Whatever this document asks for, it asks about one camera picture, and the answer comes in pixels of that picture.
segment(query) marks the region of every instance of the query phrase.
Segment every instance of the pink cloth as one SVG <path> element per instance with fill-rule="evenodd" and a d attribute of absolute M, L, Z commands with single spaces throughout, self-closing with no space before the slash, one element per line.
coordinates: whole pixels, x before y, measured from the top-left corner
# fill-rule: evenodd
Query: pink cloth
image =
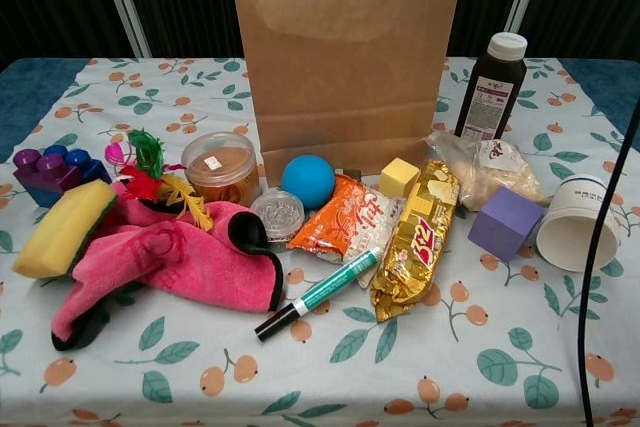
<path fill-rule="evenodd" d="M 113 185 L 119 194 L 124 191 L 121 184 Z M 73 269 L 74 285 L 52 324 L 59 343 L 75 336 L 76 319 L 134 280 L 229 309 L 276 310 L 282 268 L 266 249 L 262 222 L 237 204 L 207 206 L 214 227 L 203 232 L 188 213 L 176 220 L 175 214 L 155 212 L 119 195 Z"/>

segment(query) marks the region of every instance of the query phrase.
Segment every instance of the floral tablecloth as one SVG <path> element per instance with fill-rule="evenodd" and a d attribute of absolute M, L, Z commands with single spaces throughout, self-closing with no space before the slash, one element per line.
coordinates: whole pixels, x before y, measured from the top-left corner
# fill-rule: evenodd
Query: floral tablecloth
<path fill-rule="evenodd" d="M 473 60 L 451 58 L 435 129 L 454 127 Z M 504 138 L 551 195 L 574 172 L 608 179 L 622 135 L 554 59 L 528 59 Z M 52 143 L 101 157 L 145 128 L 167 161 L 201 133 L 258 145 L 241 59 L 93 59 L 17 148 Z M 630 153 L 613 210 L 615 261 L 593 278 L 587 366 L 594 413 L 638 424 L 640 155 Z M 581 276 L 531 245 L 500 262 L 455 219 L 436 285 L 410 314 L 377 325 L 357 285 L 260 344 L 266 314 L 201 305 L 150 288 L 111 298 L 84 349 L 56 352 L 50 322 L 70 281 L 32 281 L 10 266 L 44 210 L 0 167 L 0 424 L 19 425 L 580 425 L 576 360 Z M 282 254 L 287 297 L 330 264 Z"/>

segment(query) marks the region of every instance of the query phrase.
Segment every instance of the gold snack wrapper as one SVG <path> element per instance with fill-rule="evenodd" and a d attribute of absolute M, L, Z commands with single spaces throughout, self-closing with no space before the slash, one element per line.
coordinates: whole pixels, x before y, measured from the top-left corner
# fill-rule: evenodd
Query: gold snack wrapper
<path fill-rule="evenodd" d="M 371 284 L 371 303 L 378 322 L 408 311 L 431 287 L 459 191 L 458 179 L 447 164 L 427 162 Z"/>

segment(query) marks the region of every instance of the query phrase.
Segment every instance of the white bottle cap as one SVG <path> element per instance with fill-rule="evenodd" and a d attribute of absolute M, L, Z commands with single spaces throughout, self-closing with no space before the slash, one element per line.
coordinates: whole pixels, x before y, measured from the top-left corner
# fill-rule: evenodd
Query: white bottle cap
<path fill-rule="evenodd" d="M 511 32 L 499 32 L 491 37 L 487 53 L 498 60 L 522 60 L 527 50 L 527 39 Z"/>

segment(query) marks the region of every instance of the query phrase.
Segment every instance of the black marker cap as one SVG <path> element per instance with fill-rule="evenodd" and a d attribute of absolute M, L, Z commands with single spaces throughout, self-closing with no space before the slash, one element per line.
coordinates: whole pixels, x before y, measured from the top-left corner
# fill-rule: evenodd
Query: black marker cap
<path fill-rule="evenodd" d="M 288 304 L 256 327 L 255 333 L 258 339 L 264 342 L 280 329 L 299 318 L 300 314 L 293 304 Z"/>

